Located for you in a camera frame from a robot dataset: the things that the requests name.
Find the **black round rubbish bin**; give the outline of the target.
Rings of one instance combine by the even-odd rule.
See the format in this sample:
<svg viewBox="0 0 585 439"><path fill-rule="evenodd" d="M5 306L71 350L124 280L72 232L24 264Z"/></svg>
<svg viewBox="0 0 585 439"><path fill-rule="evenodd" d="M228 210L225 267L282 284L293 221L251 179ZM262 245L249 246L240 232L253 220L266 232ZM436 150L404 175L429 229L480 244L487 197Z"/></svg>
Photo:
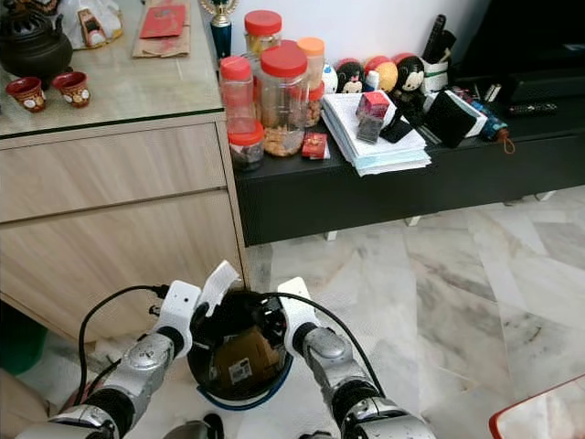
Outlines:
<svg viewBox="0 0 585 439"><path fill-rule="evenodd" d="M197 382L197 391L219 409L242 412L261 406L279 392L292 369L293 355L285 347L284 340L268 340L271 346L283 355L280 375L271 384L263 388L258 386L235 391L219 388L213 383L216 372L213 371L212 359L218 347L252 327L261 331L262 300L276 298L261 295L254 290L229 290L213 316L201 316L192 322L194 346L186 355L189 371Z"/></svg>

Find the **brown cardboard box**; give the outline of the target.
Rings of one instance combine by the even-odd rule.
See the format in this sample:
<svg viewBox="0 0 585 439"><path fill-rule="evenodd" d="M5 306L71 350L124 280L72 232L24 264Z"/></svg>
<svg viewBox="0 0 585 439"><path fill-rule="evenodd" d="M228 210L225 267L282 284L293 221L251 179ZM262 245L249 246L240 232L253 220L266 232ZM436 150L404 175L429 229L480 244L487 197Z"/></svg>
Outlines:
<svg viewBox="0 0 585 439"><path fill-rule="evenodd" d="M213 383L219 388L242 391L268 386L283 367L283 355L252 327L218 347L212 359L216 372Z"/></svg>

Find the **small dark jar red lid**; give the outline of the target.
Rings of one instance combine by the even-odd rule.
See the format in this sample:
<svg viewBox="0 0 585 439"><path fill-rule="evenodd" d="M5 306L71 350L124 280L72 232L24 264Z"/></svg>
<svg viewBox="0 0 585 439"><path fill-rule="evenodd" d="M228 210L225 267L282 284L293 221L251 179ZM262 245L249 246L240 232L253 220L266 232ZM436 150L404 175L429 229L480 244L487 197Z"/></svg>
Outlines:
<svg viewBox="0 0 585 439"><path fill-rule="evenodd" d="M266 155L262 147L266 134L261 122L252 122L249 131L229 130L227 138L229 139L229 157L235 171L248 172L261 167Z"/></svg>

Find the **black low TV console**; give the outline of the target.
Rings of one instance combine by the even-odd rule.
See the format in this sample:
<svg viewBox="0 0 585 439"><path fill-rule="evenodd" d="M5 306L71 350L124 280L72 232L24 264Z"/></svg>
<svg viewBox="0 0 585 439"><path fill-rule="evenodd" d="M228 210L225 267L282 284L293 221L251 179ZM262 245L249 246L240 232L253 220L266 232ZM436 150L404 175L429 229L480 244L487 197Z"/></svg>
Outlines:
<svg viewBox="0 0 585 439"><path fill-rule="evenodd" d="M513 154L501 143L465 139L428 147L431 164L368 177L329 143L326 160L264 159L235 176L246 245L308 237L442 210L472 208L585 185L585 97L557 112L509 120Z"/></svg>

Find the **small red card packet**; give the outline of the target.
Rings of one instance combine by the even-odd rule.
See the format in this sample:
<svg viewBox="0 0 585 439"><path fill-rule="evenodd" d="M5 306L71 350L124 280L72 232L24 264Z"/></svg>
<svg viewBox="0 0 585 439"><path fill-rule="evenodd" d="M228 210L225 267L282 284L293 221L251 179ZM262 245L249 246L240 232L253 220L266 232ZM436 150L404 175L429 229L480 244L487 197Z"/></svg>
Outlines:
<svg viewBox="0 0 585 439"><path fill-rule="evenodd" d="M306 131L301 143L301 156L309 160L329 159L329 134Z"/></svg>

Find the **white paper stack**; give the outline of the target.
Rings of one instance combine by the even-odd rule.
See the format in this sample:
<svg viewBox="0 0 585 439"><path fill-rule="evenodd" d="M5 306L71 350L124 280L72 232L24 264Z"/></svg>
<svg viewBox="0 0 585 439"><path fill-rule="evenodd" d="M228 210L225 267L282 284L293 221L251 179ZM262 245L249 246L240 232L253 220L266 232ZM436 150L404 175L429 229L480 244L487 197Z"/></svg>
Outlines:
<svg viewBox="0 0 585 439"><path fill-rule="evenodd" d="M360 142L356 138L359 93L326 93L321 102L323 122L329 129L331 138L338 143L343 158L361 177L415 170L431 164L431 156L425 151L425 138L410 123L406 124L407 132L404 137L396 143L381 137L377 137L374 144Z"/></svg>

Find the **light wooden cabinet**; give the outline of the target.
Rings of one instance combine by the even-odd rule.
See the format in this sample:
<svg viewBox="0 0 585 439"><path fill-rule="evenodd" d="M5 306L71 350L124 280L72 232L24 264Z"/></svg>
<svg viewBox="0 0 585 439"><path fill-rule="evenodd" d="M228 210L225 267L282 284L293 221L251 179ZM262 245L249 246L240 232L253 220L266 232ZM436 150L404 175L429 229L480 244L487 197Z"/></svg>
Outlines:
<svg viewBox="0 0 585 439"><path fill-rule="evenodd" d="M88 340L153 326L154 297L114 297L124 287L247 268L212 46L191 13L186 56L135 59L151 1L118 0L122 36L72 55L88 106L55 91L37 113L3 99L1 296L71 340L96 304Z"/></svg>

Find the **small dark box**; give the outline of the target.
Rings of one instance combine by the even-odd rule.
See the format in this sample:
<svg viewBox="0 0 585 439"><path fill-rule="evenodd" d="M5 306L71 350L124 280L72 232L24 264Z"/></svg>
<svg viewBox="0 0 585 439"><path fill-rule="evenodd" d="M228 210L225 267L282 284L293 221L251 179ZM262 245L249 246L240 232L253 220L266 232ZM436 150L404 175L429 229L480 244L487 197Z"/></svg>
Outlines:
<svg viewBox="0 0 585 439"><path fill-rule="evenodd" d="M356 139L364 144L376 144L383 126L383 117L359 114L356 118Z"/></svg>

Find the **large snack jar red lid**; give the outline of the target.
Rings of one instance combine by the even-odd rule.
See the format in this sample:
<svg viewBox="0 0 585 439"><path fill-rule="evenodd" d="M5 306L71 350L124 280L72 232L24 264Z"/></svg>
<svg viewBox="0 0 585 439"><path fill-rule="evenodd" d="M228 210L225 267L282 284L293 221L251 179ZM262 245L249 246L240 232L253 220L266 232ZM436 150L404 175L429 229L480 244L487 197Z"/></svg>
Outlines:
<svg viewBox="0 0 585 439"><path fill-rule="evenodd" d="M308 88L304 85L308 56L296 42L284 40L260 57L260 118L264 151L274 157L300 154L305 134Z"/></svg>

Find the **slim jar red lid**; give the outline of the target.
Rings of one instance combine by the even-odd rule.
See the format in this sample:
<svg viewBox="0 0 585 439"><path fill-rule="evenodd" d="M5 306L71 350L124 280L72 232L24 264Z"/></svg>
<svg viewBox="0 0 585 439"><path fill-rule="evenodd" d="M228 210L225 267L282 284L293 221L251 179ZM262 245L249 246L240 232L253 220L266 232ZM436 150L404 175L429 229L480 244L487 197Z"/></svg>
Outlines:
<svg viewBox="0 0 585 439"><path fill-rule="evenodd" d="M226 56L218 62L218 75L229 134L255 133L250 60L243 56Z"/></svg>

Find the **red cube box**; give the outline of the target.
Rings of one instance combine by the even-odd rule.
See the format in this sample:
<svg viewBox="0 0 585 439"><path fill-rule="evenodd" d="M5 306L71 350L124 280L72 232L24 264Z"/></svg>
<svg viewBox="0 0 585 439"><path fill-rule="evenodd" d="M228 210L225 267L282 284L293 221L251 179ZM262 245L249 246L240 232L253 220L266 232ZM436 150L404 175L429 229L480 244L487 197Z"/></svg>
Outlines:
<svg viewBox="0 0 585 439"><path fill-rule="evenodd" d="M356 106L355 115L359 118L383 122L389 109L391 109L391 100L385 95L385 92L363 92Z"/></svg>

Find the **black white mouse figurine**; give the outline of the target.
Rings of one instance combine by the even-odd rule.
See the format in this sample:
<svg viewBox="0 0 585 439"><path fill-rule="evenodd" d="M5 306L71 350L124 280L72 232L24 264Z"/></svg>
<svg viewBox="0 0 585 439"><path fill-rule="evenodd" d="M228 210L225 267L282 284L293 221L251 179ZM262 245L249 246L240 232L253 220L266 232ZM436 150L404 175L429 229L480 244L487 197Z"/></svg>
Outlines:
<svg viewBox="0 0 585 439"><path fill-rule="evenodd" d="M393 58L398 70L395 93L418 93L425 82L425 63L417 55L400 53Z"/></svg>
<svg viewBox="0 0 585 439"><path fill-rule="evenodd" d="M338 93L360 93L365 85L365 71L358 59L346 58L338 61L335 67Z"/></svg>

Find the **green container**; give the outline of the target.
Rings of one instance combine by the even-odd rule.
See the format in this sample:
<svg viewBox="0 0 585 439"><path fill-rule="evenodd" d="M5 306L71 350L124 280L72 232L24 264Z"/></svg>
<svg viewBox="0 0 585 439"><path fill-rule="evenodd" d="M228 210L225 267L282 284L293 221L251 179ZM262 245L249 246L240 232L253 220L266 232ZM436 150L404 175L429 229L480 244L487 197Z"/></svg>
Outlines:
<svg viewBox="0 0 585 439"><path fill-rule="evenodd" d="M21 375L41 359L46 327L1 302L0 365L9 375Z"/></svg>

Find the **black wallet white edge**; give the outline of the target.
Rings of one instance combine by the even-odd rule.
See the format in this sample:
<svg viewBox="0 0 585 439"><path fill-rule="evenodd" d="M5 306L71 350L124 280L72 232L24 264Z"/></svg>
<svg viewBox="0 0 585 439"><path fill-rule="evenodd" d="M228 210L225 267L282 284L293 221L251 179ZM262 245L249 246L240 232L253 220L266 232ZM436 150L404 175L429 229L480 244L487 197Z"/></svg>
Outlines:
<svg viewBox="0 0 585 439"><path fill-rule="evenodd" d="M486 118L452 91L439 91L423 114L423 125L448 149L455 149L464 138L478 135Z"/></svg>

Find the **person leg beige trousers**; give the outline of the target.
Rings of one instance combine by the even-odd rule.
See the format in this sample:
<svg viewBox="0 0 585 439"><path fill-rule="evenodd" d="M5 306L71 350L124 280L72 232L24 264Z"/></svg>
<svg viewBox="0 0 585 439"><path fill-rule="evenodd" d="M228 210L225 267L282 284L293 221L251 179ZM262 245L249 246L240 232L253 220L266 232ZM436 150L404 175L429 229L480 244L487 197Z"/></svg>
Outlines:
<svg viewBox="0 0 585 439"><path fill-rule="evenodd" d="M46 422L59 407L4 369L0 372L1 439L16 439L28 426Z"/></svg>

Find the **jar orange lid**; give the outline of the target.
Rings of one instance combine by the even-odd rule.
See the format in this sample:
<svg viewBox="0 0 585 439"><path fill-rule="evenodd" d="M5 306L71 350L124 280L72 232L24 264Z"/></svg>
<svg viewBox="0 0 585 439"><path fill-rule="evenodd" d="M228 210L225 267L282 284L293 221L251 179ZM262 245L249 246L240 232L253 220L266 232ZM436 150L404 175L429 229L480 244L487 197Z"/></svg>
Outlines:
<svg viewBox="0 0 585 439"><path fill-rule="evenodd" d="M323 83L325 43L318 37L302 37L297 46L306 56L304 85L312 91Z"/></svg>

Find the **white remote holder cup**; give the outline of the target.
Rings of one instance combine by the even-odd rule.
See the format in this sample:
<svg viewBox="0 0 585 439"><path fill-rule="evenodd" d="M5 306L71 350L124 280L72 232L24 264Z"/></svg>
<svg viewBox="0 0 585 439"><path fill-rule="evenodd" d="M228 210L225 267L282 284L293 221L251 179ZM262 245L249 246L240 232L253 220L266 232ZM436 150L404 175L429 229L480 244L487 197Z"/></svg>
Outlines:
<svg viewBox="0 0 585 439"><path fill-rule="evenodd" d="M426 93L442 91L444 87L450 84L450 56L443 56L439 62L430 63L426 59L422 60L423 64L423 85L422 90Z"/></svg>

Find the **short jar red lid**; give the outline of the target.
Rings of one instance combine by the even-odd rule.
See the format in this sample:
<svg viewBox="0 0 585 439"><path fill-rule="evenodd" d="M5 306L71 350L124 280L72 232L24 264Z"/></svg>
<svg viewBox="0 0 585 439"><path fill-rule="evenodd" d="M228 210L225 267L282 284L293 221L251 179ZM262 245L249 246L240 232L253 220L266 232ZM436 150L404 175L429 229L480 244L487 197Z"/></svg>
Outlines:
<svg viewBox="0 0 585 439"><path fill-rule="evenodd" d="M282 17L272 11L250 11L245 15L247 53L258 59L264 50L279 46L282 37Z"/></svg>

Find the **brown envelope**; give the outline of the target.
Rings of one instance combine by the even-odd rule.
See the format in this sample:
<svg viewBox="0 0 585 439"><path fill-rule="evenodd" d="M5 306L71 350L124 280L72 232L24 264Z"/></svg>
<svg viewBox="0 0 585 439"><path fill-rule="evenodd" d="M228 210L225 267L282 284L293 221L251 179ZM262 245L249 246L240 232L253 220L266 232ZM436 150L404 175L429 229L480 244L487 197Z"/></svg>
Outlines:
<svg viewBox="0 0 585 439"><path fill-rule="evenodd" d="M142 0L143 7L139 17L138 27L135 30L135 39L131 55L135 59L172 58L173 56L187 56L191 51L191 20L194 12L191 9L191 0L188 2L187 27L181 37L160 38L160 40L141 40L138 38L142 24L142 13L145 5L158 3L159 0Z"/></svg>

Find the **gold trophy blue stem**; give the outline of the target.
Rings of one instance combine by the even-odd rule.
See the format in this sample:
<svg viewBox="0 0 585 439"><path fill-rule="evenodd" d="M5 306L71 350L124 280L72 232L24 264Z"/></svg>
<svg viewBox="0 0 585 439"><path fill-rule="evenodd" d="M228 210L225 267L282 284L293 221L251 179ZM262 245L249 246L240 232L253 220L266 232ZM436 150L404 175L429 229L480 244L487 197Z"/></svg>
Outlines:
<svg viewBox="0 0 585 439"><path fill-rule="evenodd" d="M199 0L202 8L210 15L208 22L210 36L216 46L216 55L224 59L231 51L230 14L237 8L239 0Z"/></svg>

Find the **black remote control upright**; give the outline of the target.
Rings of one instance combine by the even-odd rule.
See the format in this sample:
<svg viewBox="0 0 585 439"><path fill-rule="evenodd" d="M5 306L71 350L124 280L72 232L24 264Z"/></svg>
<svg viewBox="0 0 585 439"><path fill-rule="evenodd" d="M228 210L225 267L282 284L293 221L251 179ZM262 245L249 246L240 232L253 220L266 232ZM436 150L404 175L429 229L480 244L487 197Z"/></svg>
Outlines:
<svg viewBox="0 0 585 439"><path fill-rule="evenodd" d="M442 62L451 54L457 37L446 29L447 17L444 14L436 16L434 25L431 27L430 36L423 47L420 58L430 64Z"/></svg>

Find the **black flat remote control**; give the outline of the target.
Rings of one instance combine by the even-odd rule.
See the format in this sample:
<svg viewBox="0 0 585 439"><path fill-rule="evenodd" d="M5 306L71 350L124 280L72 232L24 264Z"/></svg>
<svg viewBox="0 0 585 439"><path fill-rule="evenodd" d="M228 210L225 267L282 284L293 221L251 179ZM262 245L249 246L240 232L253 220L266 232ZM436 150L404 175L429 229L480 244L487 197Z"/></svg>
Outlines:
<svg viewBox="0 0 585 439"><path fill-rule="evenodd" d="M547 116L547 114L556 114L558 105L553 102L518 103L508 106L506 112L509 116L517 118Z"/></svg>

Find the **black iron teapot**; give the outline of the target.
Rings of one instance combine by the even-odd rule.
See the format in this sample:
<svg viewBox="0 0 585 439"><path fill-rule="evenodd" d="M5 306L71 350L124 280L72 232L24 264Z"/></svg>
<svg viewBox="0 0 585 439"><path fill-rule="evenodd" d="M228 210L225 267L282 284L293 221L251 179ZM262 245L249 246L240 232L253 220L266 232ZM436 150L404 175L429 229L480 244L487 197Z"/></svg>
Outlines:
<svg viewBox="0 0 585 439"><path fill-rule="evenodd" d="M50 82L71 72L74 49L62 30L62 16L49 18L22 0L4 0L0 18L0 66L17 77Z"/></svg>

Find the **black television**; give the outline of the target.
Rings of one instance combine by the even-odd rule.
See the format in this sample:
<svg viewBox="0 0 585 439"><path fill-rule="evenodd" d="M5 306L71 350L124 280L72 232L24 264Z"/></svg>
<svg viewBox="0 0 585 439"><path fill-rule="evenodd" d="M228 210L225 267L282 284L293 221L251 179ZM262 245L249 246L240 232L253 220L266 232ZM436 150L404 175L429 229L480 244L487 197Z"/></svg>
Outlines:
<svg viewBox="0 0 585 439"><path fill-rule="evenodd" d="M585 0L490 0L459 77L585 70Z"/></svg>

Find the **marble table red frame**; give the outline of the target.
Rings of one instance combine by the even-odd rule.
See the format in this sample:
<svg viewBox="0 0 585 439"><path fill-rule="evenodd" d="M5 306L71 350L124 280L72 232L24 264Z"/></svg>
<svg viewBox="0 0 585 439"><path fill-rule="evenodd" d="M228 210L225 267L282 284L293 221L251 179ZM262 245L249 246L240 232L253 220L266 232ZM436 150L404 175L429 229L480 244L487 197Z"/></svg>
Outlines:
<svg viewBox="0 0 585 439"><path fill-rule="evenodd" d="M505 407L488 428L494 439L585 439L585 375Z"/></svg>

